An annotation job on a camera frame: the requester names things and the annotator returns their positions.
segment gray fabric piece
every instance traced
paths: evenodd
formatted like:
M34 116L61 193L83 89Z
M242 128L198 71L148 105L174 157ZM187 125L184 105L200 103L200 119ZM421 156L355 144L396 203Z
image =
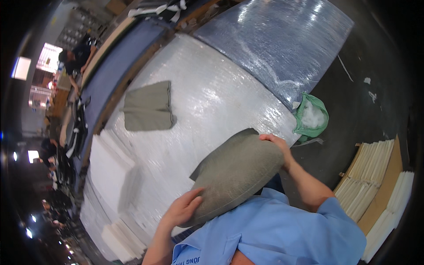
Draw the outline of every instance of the gray fabric piece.
M163 81L132 90L125 96L124 107L170 111L170 85L170 81Z
M211 152L190 176L192 189L204 187L203 202L180 227L207 222L237 207L278 173L284 164L280 149L259 140L252 128L243 130Z
M168 130L173 125L170 112L140 108L123 108L125 113L125 129L128 131Z
M128 92L120 111L125 114L128 131L170 129L175 122L170 107L170 81Z

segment blue work shirt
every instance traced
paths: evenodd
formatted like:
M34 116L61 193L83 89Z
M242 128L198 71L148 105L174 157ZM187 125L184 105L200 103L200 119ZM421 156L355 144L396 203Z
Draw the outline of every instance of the blue work shirt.
M172 265L227 265L236 249L255 264L357 264L364 233L336 198L316 213L289 205L287 196L263 188L260 196L207 222L175 245Z

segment dark concrete floor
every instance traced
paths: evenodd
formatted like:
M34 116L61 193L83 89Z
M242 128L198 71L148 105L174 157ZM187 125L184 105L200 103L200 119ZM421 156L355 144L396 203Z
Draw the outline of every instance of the dark concrete floor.
M339 56L353 82L336 58L311 92L329 113L327 129L319 136L324 144L292 148L295 159L310 174L334 189L340 172L349 167L355 143L393 139L399 135L404 170L408 169L406 128L412 103L410 77L401 53L383 31L369 8L359 0L331 0L355 26ZM364 83L370 77L371 84ZM373 102L369 92L376 94ZM287 174L283 183L290 203L302 207Z

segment bubble wrap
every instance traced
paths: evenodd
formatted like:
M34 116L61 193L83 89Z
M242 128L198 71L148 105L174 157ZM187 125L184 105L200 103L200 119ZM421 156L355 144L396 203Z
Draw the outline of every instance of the bubble wrap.
M342 48L354 23L326 0L249 0L194 36L262 82L293 112Z
M153 236L171 203L190 190L197 165L235 133L254 128L274 133L291 146L296 119L258 80L215 49L187 35L176 35L142 69L128 91L171 81L170 130L129 132L121 99L109 119L111 129L140 167L140 187L129 214Z

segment hand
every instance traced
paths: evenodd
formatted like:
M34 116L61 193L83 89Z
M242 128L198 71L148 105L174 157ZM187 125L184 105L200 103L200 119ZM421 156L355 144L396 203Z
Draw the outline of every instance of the hand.
M290 170L290 167L294 163L296 163L296 161L294 160L294 158L291 154L290 148L287 145L286 141L284 141L284 139L281 139L280 137L277 137L273 134L261 134L261 135L259 135L259 139L271 141L280 148L280 150L281 150L281 152L283 153L283 156L284 156L283 168L287 172Z
M85 69L87 69L87 65L86 64L83 67L81 67L81 70L80 70L81 74L84 73Z
M74 89L75 89L75 92L77 93L77 95L79 96L80 95L79 86L74 86Z
M160 224L174 228L187 222L202 203L202 197L197 196L202 190L204 188L191 190L176 199L162 217Z

